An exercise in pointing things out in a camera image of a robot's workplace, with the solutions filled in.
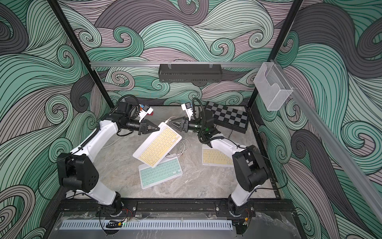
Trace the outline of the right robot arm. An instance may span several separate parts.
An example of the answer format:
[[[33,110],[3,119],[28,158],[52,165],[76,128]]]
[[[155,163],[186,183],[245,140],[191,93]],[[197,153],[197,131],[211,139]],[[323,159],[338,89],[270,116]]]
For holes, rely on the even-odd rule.
[[[238,185],[228,198],[232,214],[241,214],[252,194],[260,188],[270,176],[264,157],[254,145],[241,146],[225,137],[213,123],[211,117],[189,119],[176,118],[170,123],[180,132],[192,131],[198,134],[200,143],[219,150],[229,157],[234,166]]]

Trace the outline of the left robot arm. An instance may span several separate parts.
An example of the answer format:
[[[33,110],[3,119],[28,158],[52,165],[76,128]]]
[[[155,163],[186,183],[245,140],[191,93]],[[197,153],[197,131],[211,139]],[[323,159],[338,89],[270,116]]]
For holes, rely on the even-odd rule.
[[[106,187],[99,179],[93,161],[107,141],[121,130],[139,135],[159,130],[159,127],[145,117],[153,112],[149,105],[142,105],[136,97],[135,103],[123,98],[97,123],[96,129],[70,153],[62,153],[57,158],[59,184],[69,190],[80,191],[96,200],[100,205],[121,211],[121,195]]]

